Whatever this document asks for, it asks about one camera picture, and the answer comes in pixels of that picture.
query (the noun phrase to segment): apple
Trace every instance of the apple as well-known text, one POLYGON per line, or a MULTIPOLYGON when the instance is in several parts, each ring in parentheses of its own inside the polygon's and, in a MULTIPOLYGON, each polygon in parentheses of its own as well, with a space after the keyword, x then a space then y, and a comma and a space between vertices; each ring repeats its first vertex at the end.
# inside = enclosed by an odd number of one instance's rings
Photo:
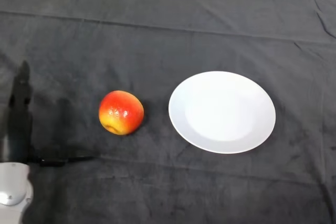
POLYGON ((102 126, 117 135, 135 131, 143 120, 143 106, 132 94, 112 91, 100 103, 99 120, 102 126))

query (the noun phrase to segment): white plate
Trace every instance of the white plate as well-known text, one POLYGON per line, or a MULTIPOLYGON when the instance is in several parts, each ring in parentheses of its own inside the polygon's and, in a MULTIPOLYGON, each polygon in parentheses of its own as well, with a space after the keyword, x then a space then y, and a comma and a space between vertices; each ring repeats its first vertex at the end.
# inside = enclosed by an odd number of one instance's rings
POLYGON ((169 116, 191 144, 215 153, 240 153, 262 144, 275 125, 268 94, 250 79, 230 72, 191 76, 174 90, 169 116))

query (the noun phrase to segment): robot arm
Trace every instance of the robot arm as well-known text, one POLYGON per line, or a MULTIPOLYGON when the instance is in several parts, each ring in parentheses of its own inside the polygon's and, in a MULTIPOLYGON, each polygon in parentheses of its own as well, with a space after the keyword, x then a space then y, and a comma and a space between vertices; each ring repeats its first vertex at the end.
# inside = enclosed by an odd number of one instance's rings
POLYGON ((27 165, 32 131, 28 109, 31 92, 29 66, 24 62, 15 77, 4 123, 0 125, 0 220, 3 224, 20 224, 33 199, 27 165))
POLYGON ((21 224, 22 216, 33 199, 28 181, 29 166, 21 163, 0 164, 0 220, 3 224, 21 224))

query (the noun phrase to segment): tablecloth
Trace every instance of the tablecloth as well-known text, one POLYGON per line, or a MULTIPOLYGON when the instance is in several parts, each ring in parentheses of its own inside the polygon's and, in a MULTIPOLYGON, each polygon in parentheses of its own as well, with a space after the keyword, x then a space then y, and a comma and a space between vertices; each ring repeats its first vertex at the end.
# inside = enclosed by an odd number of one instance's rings
POLYGON ((0 108, 27 60, 33 143, 98 152, 31 166, 25 224, 336 223, 336 0, 0 0, 0 108), (276 125, 245 153, 203 151, 173 128, 174 88, 204 71, 246 76, 276 125), (98 119, 136 95, 129 136, 98 119))

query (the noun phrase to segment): plate rim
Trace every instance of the plate rim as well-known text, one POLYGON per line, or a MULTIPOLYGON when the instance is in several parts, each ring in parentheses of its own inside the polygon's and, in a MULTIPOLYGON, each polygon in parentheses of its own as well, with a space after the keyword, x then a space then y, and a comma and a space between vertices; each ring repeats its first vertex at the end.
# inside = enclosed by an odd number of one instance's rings
POLYGON ((202 150, 205 150, 205 151, 208 151, 208 152, 212 152, 212 153, 217 153, 217 154, 238 154, 238 153, 243 153, 243 152, 248 152, 248 151, 251 151, 255 148, 257 148, 258 146, 260 146, 261 144, 263 144, 272 134, 273 130, 274 130, 274 127, 275 127, 275 124, 276 124, 276 120, 277 120, 277 117, 276 117, 276 109, 275 109, 275 106, 274 106, 274 103, 273 103, 273 100, 271 99, 271 97, 269 96, 269 94, 258 84, 256 83, 255 81, 251 80, 250 78, 246 77, 246 76, 242 76, 240 74, 237 74, 237 73, 233 73, 233 72, 229 72, 229 71, 205 71, 205 72, 201 72, 201 73, 197 73, 197 74, 194 74, 186 79, 184 79, 182 82, 180 82, 176 88, 174 89, 174 91, 172 92, 170 98, 169 98, 169 103, 168 103, 168 114, 169 114, 169 118, 170 118, 170 121, 173 125, 173 127, 175 128, 175 130, 178 132, 178 134, 183 138, 185 139, 188 143, 202 149, 202 150), (195 76, 198 76, 198 75, 201 75, 201 74, 205 74, 205 73, 213 73, 213 72, 219 72, 219 73, 229 73, 229 74, 233 74, 233 75, 236 75, 236 76, 240 76, 240 77, 243 77, 245 79, 248 79, 249 81, 253 82, 255 85, 257 85, 266 95, 267 97, 269 98, 270 102, 271 102, 271 105, 272 105, 272 108, 273 108, 273 111, 274 111, 274 123, 273 123, 273 126, 272 126, 272 129, 269 133, 269 135, 264 139, 262 140, 258 145, 252 147, 252 148, 245 148, 241 151, 227 151, 227 152, 223 152, 223 151, 214 151, 214 150, 209 150, 207 149, 206 147, 201 147, 199 146, 198 144, 195 144, 195 143, 192 143, 191 141, 189 141, 185 136, 183 136, 183 134, 178 130, 178 128, 176 127, 175 123, 173 122, 172 120, 172 116, 171 116, 171 103, 172 103, 172 98, 173 98, 173 95, 176 93, 176 90, 178 89, 178 87, 185 81, 187 81, 188 79, 190 78, 193 78, 195 76))

